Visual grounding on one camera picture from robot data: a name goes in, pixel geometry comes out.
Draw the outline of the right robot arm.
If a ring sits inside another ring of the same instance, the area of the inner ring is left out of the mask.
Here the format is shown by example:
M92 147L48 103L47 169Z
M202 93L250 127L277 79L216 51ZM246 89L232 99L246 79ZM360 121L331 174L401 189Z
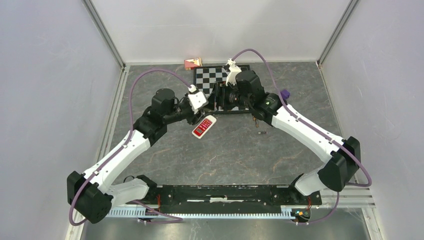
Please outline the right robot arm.
M291 183L288 196L295 204L302 204L309 195L325 188L341 192L360 168L361 147L356 138L344 139L305 118L277 94L266 92L253 70L239 72L234 84L215 83L210 96L225 111L248 109L257 120L288 133L323 162Z

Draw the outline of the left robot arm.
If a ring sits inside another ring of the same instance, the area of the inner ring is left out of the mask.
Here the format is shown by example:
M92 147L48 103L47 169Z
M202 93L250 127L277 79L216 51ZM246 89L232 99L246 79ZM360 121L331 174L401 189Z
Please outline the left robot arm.
M96 224L113 207L134 200L153 203L157 190L143 179L136 177L114 185L115 179L167 133L169 124L186 120L190 125L195 125L202 116L202 107L207 104L206 95L195 87L181 99L177 99L169 88L157 90L151 105L132 122L130 130L115 148L84 172L73 171L68 175L66 188L70 223L73 226L85 222Z

